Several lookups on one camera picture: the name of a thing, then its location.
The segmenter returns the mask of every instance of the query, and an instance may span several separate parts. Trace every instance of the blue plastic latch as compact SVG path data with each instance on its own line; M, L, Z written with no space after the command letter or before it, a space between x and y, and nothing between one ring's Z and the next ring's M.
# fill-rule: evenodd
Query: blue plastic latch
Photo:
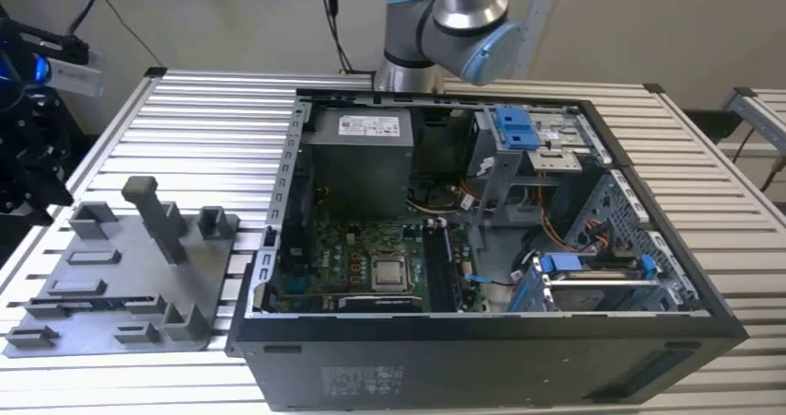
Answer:
M583 271L583 266L576 254L569 252L552 252L540 259L543 272L551 271Z
M649 254L644 254L639 258L640 267L643 268L643 278L644 280L652 280L657 275L657 265L655 263L655 259Z
M551 257L543 256L540 258L540 269L545 274L553 271L553 263L551 263Z
M540 147L540 138L531 126L529 114L521 107L497 105L493 122L508 149L536 150Z
M467 280L467 282L491 283L491 279L488 277L483 277L480 275L469 273L464 274L464 280Z

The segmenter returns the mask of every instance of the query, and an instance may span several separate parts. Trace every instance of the blue light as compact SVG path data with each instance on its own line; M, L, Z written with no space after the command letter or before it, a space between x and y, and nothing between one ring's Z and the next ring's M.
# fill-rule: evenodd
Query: blue light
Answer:
M45 80L49 77L49 61L40 56L36 55L36 76L33 77L33 81L38 84L45 84Z

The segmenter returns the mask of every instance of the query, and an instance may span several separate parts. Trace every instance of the vertical post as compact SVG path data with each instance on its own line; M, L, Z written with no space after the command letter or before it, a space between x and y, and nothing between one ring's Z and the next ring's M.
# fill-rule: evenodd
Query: vertical post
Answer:
M150 176L130 176L122 187L122 198L136 206L146 232L156 241L166 262L177 265L186 259L185 249L177 240L176 224L169 220L158 202L156 188L158 183Z

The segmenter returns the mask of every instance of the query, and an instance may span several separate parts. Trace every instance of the metal frame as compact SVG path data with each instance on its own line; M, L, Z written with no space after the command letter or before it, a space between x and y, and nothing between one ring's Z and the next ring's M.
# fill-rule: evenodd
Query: metal frame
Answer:
M188 205L193 198L209 199L208 203L220 201L240 215L216 335L205 352L34 361L0 357L0 389L12 391L4 393L4 408L57 408L42 413L80 415L105 413L105 405L114 405L110 411L117 413L137 413L140 409L170 413L177 403L189 403L190 410L206 412L268 410L250 374L238 367L238 359L225 357L221 348L238 291L236 277L250 261L249 251L257 248L264 229L269 182L277 168L270 150L280 150L274 144L282 139L274 137L285 130L297 87L363 89L368 88L368 78L169 71L162 78L144 80L69 187L85 200L104 199L129 209L116 200L121 188L117 181L129 173L153 173L160 175L164 200L180 205ZM629 154L635 171L751 336L727 356L704 365L641 406L583 406L569 411L780 413L786 409L780 390L786 383L782 219L770 212L768 202L755 196L755 187L727 159L716 155L717 150L681 112L636 85L500 81L475 87L448 80L447 91L593 102ZM21 315L20 308L6 307L8 301L36 292L40 276L52 271L57 255L44 251L62 248L69 236L66 228L37 228L0 270L8 284L0 293L0 332L16 326ZM519 409L452 411L512 412ZM528 410L535 414L552 412Z
M786 91L738 88L723 109L736 112L780 154L786 153Z

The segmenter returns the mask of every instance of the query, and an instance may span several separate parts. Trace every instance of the blue drive bracket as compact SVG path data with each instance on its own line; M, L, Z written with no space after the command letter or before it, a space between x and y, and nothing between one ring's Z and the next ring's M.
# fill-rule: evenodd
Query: blue drive bracket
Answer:
M531 125L529 114L521 107L497 105L493 123L508 150L536 150L540 148L540 138Z

